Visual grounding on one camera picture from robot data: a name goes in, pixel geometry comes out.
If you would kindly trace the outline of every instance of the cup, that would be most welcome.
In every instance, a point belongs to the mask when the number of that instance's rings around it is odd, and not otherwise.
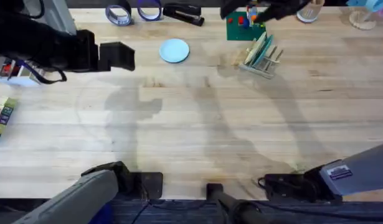
[[[297,18],[302,22],[314,22],[317,20],[318,14],[324,6],[325,0],[312,0],[303,9],[296,13]]]

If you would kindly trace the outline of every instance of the cable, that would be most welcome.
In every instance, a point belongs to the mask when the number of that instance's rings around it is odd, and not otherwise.
[[[157,206],[151,203],[151,201],[148,201],[149,205],[152,206],[153,208],[161,209],[161,210],[167,210],[167,211],[180,211],[180,212],[186,212],[186,211],[191,211],[191,210],[198,210],[202,207],[204,207],[207,204],[207,201],[203,201],[200,205],[195,206],[195,207],[186,207],[186,208],[166,208],[166,207],[161,207]]]
[[[56,82],[66,82],[67,81],[67,77],[65,76],[65,73],[59,68],[54,67],[58,71],[58,73],[61,75],[61,79],[60,80],[48,80],[48,79],[44,78],[41,74],[39,74],[39,72],[34,70],[34,68],[32,68],[32,66],[30,66],[25,61],[17,59],[16,62],[18,64],[24,66],[26,69],[28,69],[35,76],[35,78],[43,84],[53,84]]]
[[[12,207],[7,206],[7,205],[0,205],[0,208],[4,208],[6,210],[9,210],[10,212],[25,212],[25,211],[22,211],[22,210],[18,210],[18,209],[12,208]]]
[[[131,222],[131,224],[135,224],[135,223],[136,223],[137,219],[138,219],[139,216],[142,214],[142,212],[143,212],[144,210],[146,210],[146,208],[148,207],[148,205],[149,205],[149,203],[145,204],[145,205],[143,206],[143,208],[141,208],[141,210],[137,213],[137,215],[135,216],[135,218],[133,219],[133,221]]]
[[[349,220],[357,220],[362,222],[383,222],[383,217],[360,217],[360,216],[354,216],[354,215],[342,215],[342,214],[335,214],[335,213],[326,213],[326,212],[313,212],[313,211],[306,211],[306,210],[297,210],[292,208],[281,208],[276,205],[270,205],[265,202],[260,201],[251,201],[251,203],[255,204],[255,206],[258,208],[258,205],[263,205],[265,207],[269,207],[272,209],[276,209],[283,212],[292,212],[292,213],[299,213],[304,215],[316,215],[316,216],[324,216],[324,217],[333,217],[333,218],[345,218]]]
[[[139,179],[139,183],[140,183],[140,186],[141,186],[141,190],[143,191],[144,193],[144,197],[146,198],[147,200],[147,203],[153,207],[153,208],[157,208],[157,209],[161,209],[161,210],[167,210],[167,211],[179,211],[179,212],[185,212],[185,211],[190,211],[190,210],[198,210],[200,208],[202,208],[203,206],[205,206],[207,204],[207,201],[204,200],[200,205],[198,206],[195,206],[195,207],[186,207],[186,208],[166,208],[166,207],[161,207],[161,206],[157,206],[157,205],[154,205],[153,203],[151,203],[150,199],[149,199],[149,196],[148,196],[148,191],[147,191],[147,188],[146,186],[144,185],[143,181],[141,179]]]
[[[24,16],[24,17],[30,18],[30,19],[40,19],[40,18],[42,18],[44,16],[44,14],[45,14],[44,1],[43,0],[39,0],[39,3],[40,3],[40,13],[39,13],[39,15],[32,16],[32,15],[26,15],[26,14],[22,14],[22,13],[17,13],[17,14],[20,14],[21,16]]]

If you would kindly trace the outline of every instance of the red block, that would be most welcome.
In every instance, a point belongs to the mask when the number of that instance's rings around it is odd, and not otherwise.
[[[239,25],[244,24],[244,18],[242,16],[239,17]]]

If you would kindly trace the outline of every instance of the green box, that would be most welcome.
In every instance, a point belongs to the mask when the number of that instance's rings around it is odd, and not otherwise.
[[[252,27],[247,29],[239,26],[239,16],[247,19],[246,12],[232,12],[226,17],[226,29],[227,29],[227,40],[254,40],[266,31],[265,24],[254,24]]]

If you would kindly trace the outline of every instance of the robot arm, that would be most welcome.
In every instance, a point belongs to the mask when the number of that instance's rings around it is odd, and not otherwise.
[[[87,224],[117,192],[112,170],[94,172],[13,224]]]
[[[304,174],[266,174],[259,182],[269,200],[340,203],[345,195],[383,189],[383,144]]]
[[[135,51],[121,42],[95,44],[94,33],[76,30],[65,1],[41,0],[39,16],[24,14],[38,0],[0,0],[0,56],[30,60],[45,70],[133,71]]]
[[[163,175],[130,172],[122,162],[91,168],[71,187],[13,224],[87,224],[118,192],[129,199],[160,198]]]
[[[254,20],[256,23],[266,22],[270,19],[280,20],[285,16],[296,14],[299,10],[304,8],[310,0],[263,0],[263,1],[249,1],[249,0],[227,0],[220,8],[220,16],[224,19],[231,12],[235,11],[238,7],[246,6],[249,3],[264,2],[269,4],[265,11],[259,14]]]

